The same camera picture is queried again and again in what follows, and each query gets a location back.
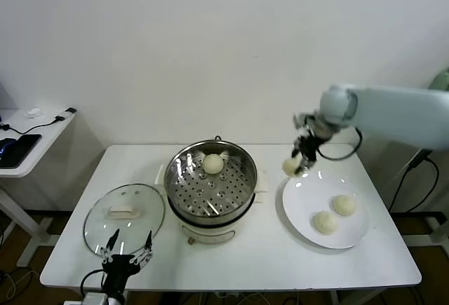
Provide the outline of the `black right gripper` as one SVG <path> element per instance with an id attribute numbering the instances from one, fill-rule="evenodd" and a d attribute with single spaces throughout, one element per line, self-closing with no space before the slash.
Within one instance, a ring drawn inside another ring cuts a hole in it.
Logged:
<path id="1" fill-rule="evenodd" d="M 299 153 L 302 154 L 296 167 L 296 175 L 301 175 L 314 166 L 320 146 L 321 139 L 313 135 L 301 136 L 299 142 L 294 142 L 291 158 L 296 158 Z"/>

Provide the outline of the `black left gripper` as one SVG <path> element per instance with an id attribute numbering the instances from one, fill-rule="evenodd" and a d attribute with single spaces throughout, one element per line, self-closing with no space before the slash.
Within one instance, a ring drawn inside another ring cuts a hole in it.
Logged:
<path id="1" fill-rule="evenodd" d="M 152 231 L 149 232 L 143 248 L 134 255 L 112 255 L 111 252 L 119 236 L 117 229 L 107 241 L 105 247 L 100 248 L 102 257 L 102 270 L 106 274 L 104 286 L 126 286 L 128 279 L 140 272 L 153 257 Z"/>

